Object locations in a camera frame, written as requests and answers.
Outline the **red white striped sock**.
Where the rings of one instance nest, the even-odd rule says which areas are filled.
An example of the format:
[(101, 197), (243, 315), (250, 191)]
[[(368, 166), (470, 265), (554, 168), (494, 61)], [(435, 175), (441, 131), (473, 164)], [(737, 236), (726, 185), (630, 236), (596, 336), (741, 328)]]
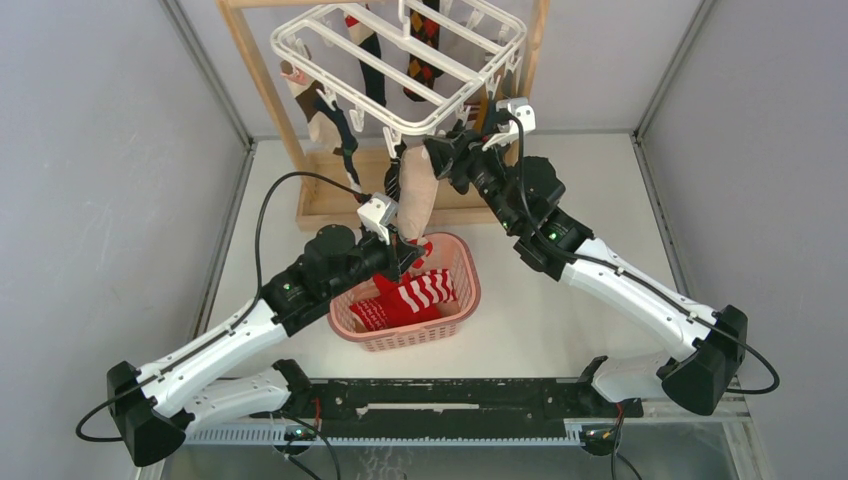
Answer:
[(425, 271), (392, 286), (385, 295), (402, 313), (422, 315), (437, 305), (457, 300), (452, 275), (447, 269)]

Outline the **plain red sock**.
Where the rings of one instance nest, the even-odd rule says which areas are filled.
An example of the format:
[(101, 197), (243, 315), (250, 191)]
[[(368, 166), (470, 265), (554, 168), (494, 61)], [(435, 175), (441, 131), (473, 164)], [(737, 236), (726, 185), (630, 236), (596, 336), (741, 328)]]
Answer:
[(373, 281), (379, 291), (374, 299), (373, 319), (370, 323), (374, 330), (398, 328), (439, 319), (442, 314), (438, 305), (447, 297), (441, 290), (441, 271), (431, 270), (410, 276), (405, 274), (399, 283), (391, 282), (383, 275), (375, 275)]

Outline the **beige pink sock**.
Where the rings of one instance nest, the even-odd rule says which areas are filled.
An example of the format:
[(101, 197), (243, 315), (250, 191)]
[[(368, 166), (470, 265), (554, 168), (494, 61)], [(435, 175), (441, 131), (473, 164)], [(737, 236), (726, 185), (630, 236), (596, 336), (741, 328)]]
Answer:
[(439, 188), (439, 181), (434, 175), (431, 158), (425, 146), (416, 146), (404, 153), (399, 183), (397, 228), (404, 239), (416, 240), (424, 235)]

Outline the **red snowflake sock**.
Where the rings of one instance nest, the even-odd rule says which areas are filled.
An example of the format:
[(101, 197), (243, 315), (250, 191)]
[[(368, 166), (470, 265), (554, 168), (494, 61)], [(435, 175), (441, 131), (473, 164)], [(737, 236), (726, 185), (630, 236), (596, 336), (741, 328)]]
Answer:
[(380, 298), (370, 298), (356, 302), (349, 309), (356, 321), (366, 331), (380, 331), (389, 327), (391, 309), (386, 307)]

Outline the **pink plastic basket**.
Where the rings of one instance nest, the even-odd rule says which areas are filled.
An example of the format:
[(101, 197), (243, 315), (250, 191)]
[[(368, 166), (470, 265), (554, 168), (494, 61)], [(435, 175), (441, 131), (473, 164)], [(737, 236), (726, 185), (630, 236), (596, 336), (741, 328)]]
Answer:
[(439, 319), (369, 332), (356, 321), (349, 307), (379, 295), (373, 276), (331, 302), (328, 322), (338, 336), (370, 352), (385, 351), (450, 337), (460, 323), (474, 313), (480, 302), (481, 288), (467, 244), (446, 232), (430, 233), (416, 243), (426, 248), (426, 256), (405, 274), (417, 276), (429, 270), (447, 269), (453, 278), (457, 300), (438, 305), (442, 314)]

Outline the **wooden hanger stand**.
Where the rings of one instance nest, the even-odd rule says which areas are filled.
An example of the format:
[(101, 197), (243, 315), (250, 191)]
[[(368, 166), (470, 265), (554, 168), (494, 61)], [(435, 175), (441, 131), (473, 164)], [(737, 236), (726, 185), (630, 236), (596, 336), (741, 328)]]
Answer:
[[(302, 148), (244, 15), (244, 11), (249, 8), (301, 4), (300, 1), (219, 1), (217, 7), (294, 167), (339, 180), (343, 167), (335, 156), (324, 152), (306, 153)], [(515, 96), (528, 97), (532, 90), (549, 8), (548, 1), (533, 3), (533, 19), (529, 24), (524, 65), (514, 75), (511, 93)], [(302, 231), (315, 231), (330, 223), (357, 226), (358, 217), (353, 212), (354, 206), (355, 202), (348, 194), (316, 179), (305, 178), (301, 181), (296, 223)], [(486, 224), (494, 221), (495, 216), (477, 193), (461, 196), (447, 184), (439, 187), (430, 217), (432, 226)]]

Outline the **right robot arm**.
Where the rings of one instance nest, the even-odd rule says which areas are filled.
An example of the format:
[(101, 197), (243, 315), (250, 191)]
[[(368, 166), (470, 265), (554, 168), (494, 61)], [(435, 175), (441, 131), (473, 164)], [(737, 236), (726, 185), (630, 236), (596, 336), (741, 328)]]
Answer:
[(528, 267), (616, 308), (662, 346), (652, 355), (595, 358), (584, 371), (589, 382), (577, 391), (584, 412), (602, 416), (626, 400), (666, 397), (709, 416), (735, 393), (730, 383), (747, 356), (772, 377), (758, 394), (778, 388), (776, 369), (747, 342), (744, 312), (692, 300), (624, 260), (560, 208), (566, 188), (547, 158), (524, 156), (508, 166), (500, 148), (474, 131), (428, 136), (424, 146), (436, 178), (460, 194), (475, 189)]

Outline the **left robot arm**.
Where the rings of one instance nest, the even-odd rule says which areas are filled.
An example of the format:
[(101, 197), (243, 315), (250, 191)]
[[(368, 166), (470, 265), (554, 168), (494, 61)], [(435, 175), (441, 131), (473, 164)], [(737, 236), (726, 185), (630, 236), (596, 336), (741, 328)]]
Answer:
[(381, 194), (355, 192), (363, 234), (327, 225), (303, 253), (256, 292), (228, 320), (162, 358), (136, 367), (122, 361), (106, 374), (107, 410), (137, 467), (177, 451), (205, 427), (253, 413), (282, 410), (305, 414), (313, 394), (308, 377), (292, 360), (278, 361), (251, 377), (222, 374), (262, 350), (292, 339), (326, 316), (334, 299), (381, 274), (398, 279), (423, 256), (393, 226), (398, 205)]

